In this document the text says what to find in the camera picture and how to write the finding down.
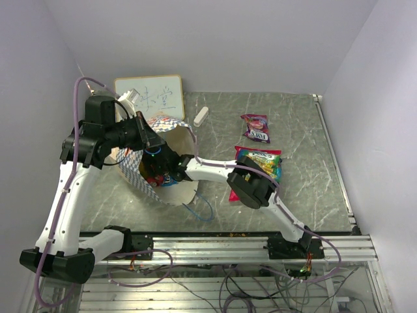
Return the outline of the red Skittles bag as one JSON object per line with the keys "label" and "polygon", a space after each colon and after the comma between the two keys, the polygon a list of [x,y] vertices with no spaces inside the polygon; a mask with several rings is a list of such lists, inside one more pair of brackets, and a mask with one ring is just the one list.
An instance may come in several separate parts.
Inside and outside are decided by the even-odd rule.
{"label": "red Skittles bag", "polygon": [[146,181],[148,182],[148,184],[150,184],[151,187],[155,188],[155,187],[162,186],[164,182],[164,177],[161,175],[157,175],[155,177],[148,176],[146,178]]}

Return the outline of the checkered paper bag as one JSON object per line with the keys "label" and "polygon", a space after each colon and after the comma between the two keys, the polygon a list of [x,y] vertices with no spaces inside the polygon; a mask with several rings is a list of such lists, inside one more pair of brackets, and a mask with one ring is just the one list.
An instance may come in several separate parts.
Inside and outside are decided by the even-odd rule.
{"label": "checkered paper bag", "polygon": [[[193,155],[195,144],[192,138],[192,127],[175,117],[154,115],[147,120],[149,126],[166,141],[169,148],[179,155]],[[119,168],[119,173],[133,187],[144,192],[150,198],[164,204],[183,205],[187,210],[204,222],[214,219],[214,209],[209,202],[197,191],[197,181],[178,181],[167,170],[163,170],[156,177],[151,176],[151,169],[147,168],[152,160],[162,156],[162,150],[152,149],[152,153],[132,151],[127,148],[114,148],[110,158]],[[210,209],[210,216],[197,214],[189,204],[194,198],[202,199]]]}

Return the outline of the blue M&M's bag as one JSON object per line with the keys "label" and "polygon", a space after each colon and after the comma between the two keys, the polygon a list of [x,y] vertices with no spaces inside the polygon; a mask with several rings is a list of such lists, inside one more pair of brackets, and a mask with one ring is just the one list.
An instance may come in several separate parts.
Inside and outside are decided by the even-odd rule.
{"label": "blue M&M's bag", "polygon": [[166,187],[166,186],[173,186],[176,185],[178,183],[178,181],[176,181],[174,178],[172,178],[172,176],[170,176],[170,174],[166,173],[163,175],[163,181],[161,186]]}

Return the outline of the red chips bag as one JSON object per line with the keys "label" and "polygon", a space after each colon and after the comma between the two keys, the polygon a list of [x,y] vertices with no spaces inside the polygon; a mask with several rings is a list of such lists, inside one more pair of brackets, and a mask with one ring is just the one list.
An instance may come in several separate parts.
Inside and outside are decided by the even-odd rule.
{"label": "red chips bag", "polygon": [[229,195],[229,201],[234,202],[234,201],[239,201],[239,200],[240,200],[240,198],[236,194],[236,192],[234,190],[231,190],[230,195]]}

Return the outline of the purple snack bag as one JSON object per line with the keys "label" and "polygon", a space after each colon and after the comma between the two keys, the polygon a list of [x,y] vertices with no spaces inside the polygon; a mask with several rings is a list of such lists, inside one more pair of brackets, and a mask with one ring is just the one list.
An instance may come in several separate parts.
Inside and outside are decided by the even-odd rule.
{"label": "purple snack bag", "polygon": [[240,116],[246,123],[246,131],[243,136],[262,143],[270,143],[268,117],[258,114],[244,114]]}

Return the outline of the green Fox's candy bag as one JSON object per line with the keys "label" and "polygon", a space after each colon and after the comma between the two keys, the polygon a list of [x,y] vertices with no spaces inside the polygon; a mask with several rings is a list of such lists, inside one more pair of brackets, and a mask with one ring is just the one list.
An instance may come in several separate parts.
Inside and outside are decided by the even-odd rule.
{"label": "green Fox's candy bag", "polygon": [[258,166],[260,166],[271,178],[277,183],[281,179],[281,150],[252,149],[248,147],[235,146],[238,160],[240,157],[250,157]]}

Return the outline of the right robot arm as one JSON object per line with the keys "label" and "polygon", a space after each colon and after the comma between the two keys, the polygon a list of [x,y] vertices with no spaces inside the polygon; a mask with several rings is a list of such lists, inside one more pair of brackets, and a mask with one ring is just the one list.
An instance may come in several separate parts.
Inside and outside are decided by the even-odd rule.
{"label": "right robot arm", "polygon": [[167,144],[144,150],[144,168],[152,182],[166,175],[183,181],[227,183],[246,207],[259,209],[277,222],[288,253],[301,258],[310,250],[311,231],[283,204],[279,184],[248,156],[232,161],[214,161],[179,155]]}

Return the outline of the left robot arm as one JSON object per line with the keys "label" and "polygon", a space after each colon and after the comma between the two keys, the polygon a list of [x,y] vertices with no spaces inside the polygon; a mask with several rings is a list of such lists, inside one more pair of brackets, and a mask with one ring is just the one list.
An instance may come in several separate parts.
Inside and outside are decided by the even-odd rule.
{"label": "left robot arm", "polygon": [[142,151],[165,143],[142,113],[117,121],[118,104],[107,96],[89,97],[85,118],[76,120],[62,144],[59,184],[50,215],[34,248],[23,250],[20,256],[20,264],[38,276],[83,284],[98,262],[111,254],[125,259],[132,253],[132,232],[122,226],[107,226],[98,235],[79,241],[86,201],[112,149]]}

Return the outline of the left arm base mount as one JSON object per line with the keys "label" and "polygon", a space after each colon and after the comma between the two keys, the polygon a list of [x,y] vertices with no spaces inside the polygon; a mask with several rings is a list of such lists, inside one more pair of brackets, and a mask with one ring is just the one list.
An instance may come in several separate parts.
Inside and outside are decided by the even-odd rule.
{"label": "left arm base mount", "polygon": [[124,234],[122,248],[109,255],[113,258],[135,257],[137,260],[151,260],[154,241],[149,235],[127,233]]}

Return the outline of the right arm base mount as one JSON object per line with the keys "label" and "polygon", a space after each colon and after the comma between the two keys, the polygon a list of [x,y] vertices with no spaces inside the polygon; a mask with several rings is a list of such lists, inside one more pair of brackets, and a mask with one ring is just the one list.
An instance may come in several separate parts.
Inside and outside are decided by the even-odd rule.
{"label": "right arm base mount", "polygon": [[297,243],[286,241],[278,233],[269,237],[266,244],[271,260],[306,260],[308,256],[313,259],[323,259],[324,250],[320,239],[314,239],[311,235],[303,233]]}

